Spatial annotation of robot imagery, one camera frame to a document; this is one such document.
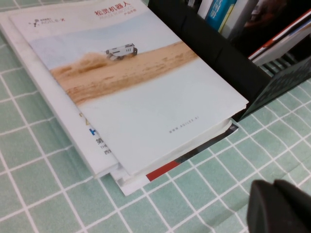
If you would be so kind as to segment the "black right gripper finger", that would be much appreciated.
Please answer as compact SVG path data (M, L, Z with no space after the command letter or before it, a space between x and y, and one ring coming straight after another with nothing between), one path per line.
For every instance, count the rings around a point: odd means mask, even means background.
M255 180L246 219L250 233L309 233L311 196L285 180Z

